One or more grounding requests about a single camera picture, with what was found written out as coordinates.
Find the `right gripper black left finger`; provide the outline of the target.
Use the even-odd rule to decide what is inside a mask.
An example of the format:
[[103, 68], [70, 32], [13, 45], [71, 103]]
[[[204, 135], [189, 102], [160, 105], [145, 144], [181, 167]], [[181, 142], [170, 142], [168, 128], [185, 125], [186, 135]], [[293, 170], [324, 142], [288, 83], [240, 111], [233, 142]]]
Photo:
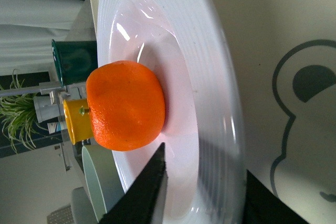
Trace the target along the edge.
[[100, 223], [163, 223], [167, 193], [165, 144], [161, 143], [126, 194]]

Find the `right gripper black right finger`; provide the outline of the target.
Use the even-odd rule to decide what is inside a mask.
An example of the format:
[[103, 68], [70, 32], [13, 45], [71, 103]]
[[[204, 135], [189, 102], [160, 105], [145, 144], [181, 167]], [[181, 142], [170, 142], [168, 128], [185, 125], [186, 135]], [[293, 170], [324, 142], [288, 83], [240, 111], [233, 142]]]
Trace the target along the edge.
[[245, 224], [306, 223], [298, 214], [276, 198], [251, 172], [247, 172]]

